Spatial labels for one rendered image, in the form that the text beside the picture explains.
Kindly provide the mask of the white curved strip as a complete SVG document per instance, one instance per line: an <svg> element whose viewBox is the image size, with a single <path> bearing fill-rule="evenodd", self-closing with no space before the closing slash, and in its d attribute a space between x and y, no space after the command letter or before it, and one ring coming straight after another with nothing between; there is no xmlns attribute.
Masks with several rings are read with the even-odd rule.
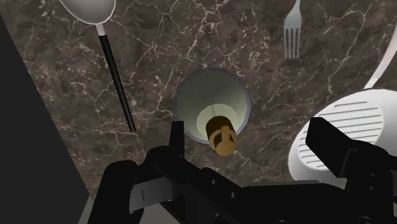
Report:
<svg viewBox="0 0 397 224"><path fill-rule="evenodd" d="M395 53L397 52L397 25L394 28L393 35L391 37L390 43L386 49L386 52L377 66L375 72L372 74L371 78L367 81L364 89L372 88L380 77L386 71L388 65L391 63Z"/></svg>

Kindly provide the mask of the brown gold cylindrical object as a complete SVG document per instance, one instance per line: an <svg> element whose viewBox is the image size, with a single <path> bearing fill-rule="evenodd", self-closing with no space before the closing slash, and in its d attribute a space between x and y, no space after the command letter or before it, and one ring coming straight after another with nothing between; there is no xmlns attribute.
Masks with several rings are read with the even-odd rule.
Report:
<svg viewBox="0 0 397 224"><path fill-rule="evenodd" d="M235 151L237 135L231 121L225 116L214 116L206 124L210 147L218 155L229 156Z"/></svg>

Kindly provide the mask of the silver fork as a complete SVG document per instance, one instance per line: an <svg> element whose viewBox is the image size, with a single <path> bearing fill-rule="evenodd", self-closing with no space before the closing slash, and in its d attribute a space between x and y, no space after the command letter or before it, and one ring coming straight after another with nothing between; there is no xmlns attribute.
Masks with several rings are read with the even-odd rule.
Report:
<svg viewBox="0 0 397 224"><path fill-rule="evenodd" d="M296 0L283 24L284 55L286 59L299 58L300 33L302 28L301 0Z"/></svg>

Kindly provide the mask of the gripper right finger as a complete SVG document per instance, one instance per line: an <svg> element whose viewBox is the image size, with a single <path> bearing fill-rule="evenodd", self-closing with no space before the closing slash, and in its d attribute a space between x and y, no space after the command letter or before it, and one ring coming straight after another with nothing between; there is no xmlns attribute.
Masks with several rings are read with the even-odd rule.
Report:
<svg viewBox="0 0 397 224"><path fill-rule="evenodd" d="M310 119L306 145L337 178L359 224L397 224L393 171L397 157L379 146L351 139L321 117Z"/></svg>

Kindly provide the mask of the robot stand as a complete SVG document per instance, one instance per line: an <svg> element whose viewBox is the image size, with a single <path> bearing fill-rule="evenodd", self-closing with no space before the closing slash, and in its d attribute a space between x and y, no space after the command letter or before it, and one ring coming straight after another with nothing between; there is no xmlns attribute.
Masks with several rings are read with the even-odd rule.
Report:
<svg viewBox="0 0 397 224"><path fill-rule="evenodd" d="M0 224L87 224L92 199L0 16Z"/></svg>

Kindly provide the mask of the grey round cup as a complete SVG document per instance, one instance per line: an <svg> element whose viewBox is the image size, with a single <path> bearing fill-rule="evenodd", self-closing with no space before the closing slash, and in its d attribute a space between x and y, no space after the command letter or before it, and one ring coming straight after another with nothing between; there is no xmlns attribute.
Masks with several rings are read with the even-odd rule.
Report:
<svg viewBox="0 0 397 224"><path fill-rule="evenodd" d="M246 126L251 112L249 93L240 79L223 69L195 71L177 87L174 111L185 123L185 133L208 144L205 126L214 116L227 117L236 134Z"/></svg>

